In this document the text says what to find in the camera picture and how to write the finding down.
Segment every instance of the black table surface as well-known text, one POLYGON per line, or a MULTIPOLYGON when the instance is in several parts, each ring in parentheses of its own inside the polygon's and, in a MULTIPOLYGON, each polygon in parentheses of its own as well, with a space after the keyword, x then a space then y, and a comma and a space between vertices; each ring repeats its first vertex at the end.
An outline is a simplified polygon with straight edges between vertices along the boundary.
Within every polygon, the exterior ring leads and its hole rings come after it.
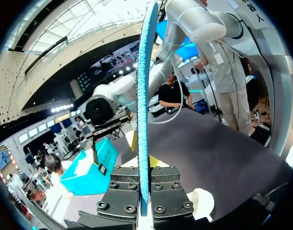
MULTIPOLYGON (((173 115, 163 115, 158 121, 173 115)), ((125 138, 113 142, 119 151, 116 164, 136 156, 125 138)), ((186 193, 202 188, 212 193, 219 219, 256 193, 267 193, 289 181, 293 170, 279 156, 251 138, 211 117, 183 109, 171 122, 149 124, 148 152, 180 171, 186 193)), ((96 215, 103 194, 73 197, 65 219, 77 221, 78 211, 96 215)))

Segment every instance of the gray shirt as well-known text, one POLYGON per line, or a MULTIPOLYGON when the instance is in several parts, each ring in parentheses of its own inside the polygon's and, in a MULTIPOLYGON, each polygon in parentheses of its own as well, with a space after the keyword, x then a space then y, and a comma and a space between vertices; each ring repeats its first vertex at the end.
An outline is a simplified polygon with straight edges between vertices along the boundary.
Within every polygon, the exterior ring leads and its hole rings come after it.
POLYGON ((234 92, 245 88, 246 75, 239 56, 234 54, 227 45, 220 45, 216 42, 211 44, 213 47, 209 43, 199 45, 198 51, 200 58, 208 60, 217 92, 234 92), (220 54, 223 59, 223 63, 220 65, 215 58, 216 54, 220 54))

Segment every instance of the gray pants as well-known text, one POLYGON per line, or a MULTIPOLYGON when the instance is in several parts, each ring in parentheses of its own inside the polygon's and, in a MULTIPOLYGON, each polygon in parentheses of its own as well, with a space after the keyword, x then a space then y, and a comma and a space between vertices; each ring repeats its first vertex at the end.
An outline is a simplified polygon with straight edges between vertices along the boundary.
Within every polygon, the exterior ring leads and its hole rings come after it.
POLYGON ((86 126, 86 127, 84 127, 84 128, 82 129, 82 132, 84 133, 84 135, 87 135, 87 134, 89 134, 91 131, 90 131, 89 127, 86 126))
POLYGON ((223 116, 230 128, 245 135, 250 133, 250 109, 246 87, 233 92, 219 94, 223 116))

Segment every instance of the metal bolt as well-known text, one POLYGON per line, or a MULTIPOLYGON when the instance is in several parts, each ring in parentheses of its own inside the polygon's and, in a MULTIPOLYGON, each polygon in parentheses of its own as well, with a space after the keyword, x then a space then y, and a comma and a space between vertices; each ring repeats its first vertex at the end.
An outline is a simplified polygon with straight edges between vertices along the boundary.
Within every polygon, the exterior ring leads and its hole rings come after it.
POLYGON ((102 210, 106 210, 109 208, 109 205, 107 203, 105 203, 104 201, 97 202, 96 206, 102 210))
POLYGON ((180 182, 179 181, 174 181, 172 183, 172 188, 174 188, 174 189, 180 188, 180 182))
POLYGON ((130 184, 128 185, 128 188, 129 188, 130 190, 134 191, 134 190, 137 189, 137 185, 134 184, 134 183, 130 183, 130 184))
POLYGON ((156 208, 154 208, 154 212, 157 214, 163 214, 163 213, 165 213, 165 207, 157 206, 156 208))
POLYGON ((135 214, 137 209, 136 207, 132 206, 132 205, 127 205, 124 208, 125 212, 127 212, 128 214, 135 214))
POLYGON ((185 208, 192 208, 192 207, 193 207, 193 202, 191 202, 191 201, 185 201, 185 202, 183 203, 183 206, 184 206, 185 208))
POLYGON ((157 191, 162 189, 162 185, 160 183, 156 183, 154 187, 157 191))
POLYGON ((111 182, 110 182, 110 188, 117 189, 118 186, 119 186, 119 185, 118 185, 117 182, 115 182, 115 181, 111 181, 111 182))

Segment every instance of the cyan box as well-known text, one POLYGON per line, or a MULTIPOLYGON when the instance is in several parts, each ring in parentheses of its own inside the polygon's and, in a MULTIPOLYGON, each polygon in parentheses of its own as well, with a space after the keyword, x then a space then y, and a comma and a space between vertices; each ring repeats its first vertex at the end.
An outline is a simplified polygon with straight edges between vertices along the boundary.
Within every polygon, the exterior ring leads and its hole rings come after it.
POLYGON ((86 157, 85 150, 83 150, 60 178, 61 183, 75 196, 105 193, 109 187, 110 174, 114 169, 118 151, 107 138, 96 143, 95 147, 98 166, 93 163, 87 174, 75 174, 78 161, 86 157))

